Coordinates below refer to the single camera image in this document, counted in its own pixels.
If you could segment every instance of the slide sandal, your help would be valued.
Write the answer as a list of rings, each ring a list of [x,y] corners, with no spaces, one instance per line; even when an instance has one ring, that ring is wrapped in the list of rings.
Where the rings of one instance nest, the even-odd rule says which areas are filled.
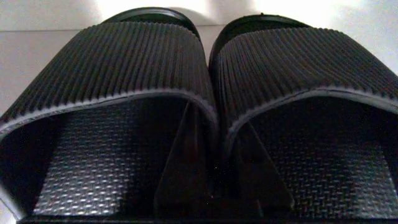
[[[192,22],[124,12],[74,36],[1,117],[0,199],[23,222],[181,211],[206,190],[217,119]]]
[[[241,188],[287,187],[290,218],[398,218],[398,77],[375,56],[341,32],[258,15],[227,25],[210,58]],[[248,172],[259,165],[271,178]]]

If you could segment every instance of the textured footbed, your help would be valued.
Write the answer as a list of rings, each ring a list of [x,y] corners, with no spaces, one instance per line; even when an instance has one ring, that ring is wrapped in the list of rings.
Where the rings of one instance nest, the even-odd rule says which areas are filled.
[[[389,157],[396,147],[382,140],[389,132],[383,126],[398,123],[396,117],[382,123],[391,115],[350,100],[317,97],[260,114],[249,125],[292,193],[296,217],[398,218],[386,161],[396,164],[396,157]],[[398,145],[396,133],[389,138]]]
[[[63,115],[35,215],[153,215],[186,101],[148,99]]]

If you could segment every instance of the ribbed strap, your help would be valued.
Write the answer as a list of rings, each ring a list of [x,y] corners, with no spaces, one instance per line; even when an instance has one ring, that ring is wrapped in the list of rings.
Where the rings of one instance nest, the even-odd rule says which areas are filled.
[[[149,96],[195,102],[217,127],[200,41],[172,24],[118,22],[79,32],[0,120],[0,137],[52,114]]]
[[[311,96],[347,98],[398,111],[398,77],[347,35],[334,30],[262,30],[230,40],[211,71],[227,153],[255,115]]]

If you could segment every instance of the rubber material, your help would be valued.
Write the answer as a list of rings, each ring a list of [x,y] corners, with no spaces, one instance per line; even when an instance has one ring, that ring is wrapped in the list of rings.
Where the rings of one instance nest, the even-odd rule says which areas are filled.
[[[241,34],[214,59],[226,156],[240,127],[267,110],[334,96],[398,113],[398,77],[347,35],[314,28]]]
[[[87,28],[3,114],[0,138],[52,114],[160,95],[194,101],[214,129],[213,90],[205,64],[198,63],[204,57],[196,37],[172,24],[123,22]]]
[[[397,121],[398,116],[369,105],[316,97],[277,107],[249,123],[294,196],[294,217],[339,219],[398,218],[389,168],[397,158],[388,153],[396,147],[386,145],[397,134],[386,127],[397,129]]]
[[[2,158],[10,158],[0,161],[1,169],[6,170],[6,175],[1,176],[1,187],[4,188],[1,191],[3,194],[0,195],[2,200],[12,203],[7,206],[17,218],[23,217],[31,211],[32,205],[34,206],[47,167],[50,167],[49,175],[57,174],[57,170],[60,170],[57,167],[62,165],[56,162],[57,154],[63,153],[62,150],[66,150],[67,154],[77,150],[69,149],[71,145],[70,142],[67,143],[68,139],[74,138],[71,133],[73,129],[60,131],[59,126],[62,123],[57,119],[66,119],[75,113],[84,114],[90,109],[90,113],[96,111],[95,113],[104,115],[102,128],[111,127],[112,123],[121,122],[123,116],[128,118],[127,110],[123,112],[122,108],[117,107],[119,110],[101,111],[94,107],[105,106],[111,109],[113,105],[121,105],[131,100],[157,97],[184,99],[199,107],[208,122],[209,136],[213,138],[212,141],[216,140],[218,118],[213,89],[203,48],[191,31],[173,24],[118,22],[100,24],[79,32],[1,117],[0,152]],[[163,108],[152,109],[165,116],[173,111],[167,107],[165,105]],[[95,124],[91,124],[90,120],[78,120],[77,124],[95,129]],[[51,140],[52,138],[64,138],[66,143],[64,147],[60,143],[58,147],[61,148],[54,152],[53,164],[49,164],[52,155],[47,149],[55,149],[51,144],[56,142]],[[97,135],[93,138],[100,141]],[[154,134],[150,141],[161,141],[162,137],[156,139]],[[85,145],[84,141],[79,144],[81,147],[87,147],[84,150],[90,151],[89,145]],[[93,142],[93,146],[99,144],[102,144],[101,141]],[[115,147],[124,150],[127,143],[122,142],[123,147],[119,146],[118,142],[115,144]],[[21,175],[26,175],[26,179],[21,178]],[[45,185],[40,204],[36,208],[38,213],[49,212],[40,207],[41,202],[46,203],[51,196],[51,190],[48,188]],[[57,210],[56,213],[68,212]]]
[[[266,29],[294,27],[309,26],[287,17],[264,14],[244,16],[239,19],[235,19],[223,28],[223,30],[218,35],[216,41],[214,42],[211,49],[209,65],[211,65],[213,59],[218,55],[224,45],[240,34]]]
[[[200,40],[199,32],[193,22],[184,14],[162,7],[142,7],[121,12],[103,23],[110,22],[157,22],[163,24],[180,25],[196,35]]]

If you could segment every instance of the white background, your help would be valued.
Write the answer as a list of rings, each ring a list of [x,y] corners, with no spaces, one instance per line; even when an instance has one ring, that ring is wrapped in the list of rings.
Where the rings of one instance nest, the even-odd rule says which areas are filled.
[[[207,57],[223,25],[263,12],[343,31],[398,73],[398,0],[0,0],[0,114],[80,29],[144,6],[188,16]],[[14,222],[0,204],[0,223]]]

